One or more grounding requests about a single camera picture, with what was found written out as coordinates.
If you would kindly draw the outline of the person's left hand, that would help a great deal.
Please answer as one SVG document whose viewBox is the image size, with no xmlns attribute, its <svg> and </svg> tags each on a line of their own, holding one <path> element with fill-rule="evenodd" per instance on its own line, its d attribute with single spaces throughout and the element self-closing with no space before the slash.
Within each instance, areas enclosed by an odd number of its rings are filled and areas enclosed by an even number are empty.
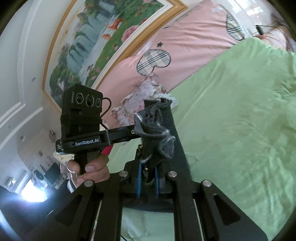
<svg viewBox="0 0 296 241">
<path fill-rule="evenodd" d="M 108 180 L 110 178 L 110 172 L 107 167 L 108 162 L 109 157 L 100 154 L 85 166 L 84 174 L 80 173 L 80 166 L 74 160 L 70 160 L 67 163 L 67 169 L 70 172 L 72 182 L 78 187 L 87 180 L 92 180 L 95 183 Z"/>
</svg>

